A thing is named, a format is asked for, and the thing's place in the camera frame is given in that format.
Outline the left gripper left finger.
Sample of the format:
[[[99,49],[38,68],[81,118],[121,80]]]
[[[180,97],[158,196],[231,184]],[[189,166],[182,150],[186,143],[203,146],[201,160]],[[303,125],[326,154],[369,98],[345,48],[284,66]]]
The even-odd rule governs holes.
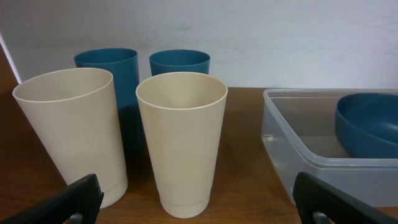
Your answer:
[[[2,223],[95,223],[103,198],[96,174],[88,174]]]

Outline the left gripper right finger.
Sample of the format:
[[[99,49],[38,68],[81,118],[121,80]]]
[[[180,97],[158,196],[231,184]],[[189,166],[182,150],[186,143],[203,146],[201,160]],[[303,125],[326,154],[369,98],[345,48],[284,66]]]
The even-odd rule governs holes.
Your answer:
[[[302,223],[397,224],[397,219],[309,174],[299,172],[293,191]]]

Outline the blue bowl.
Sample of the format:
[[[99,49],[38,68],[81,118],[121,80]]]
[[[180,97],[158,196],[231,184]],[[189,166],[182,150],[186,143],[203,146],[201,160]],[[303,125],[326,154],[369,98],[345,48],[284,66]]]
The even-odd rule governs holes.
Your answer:
[[[397,95],[356,93],[339,99],[335,133],[354,157],[397,158]]]

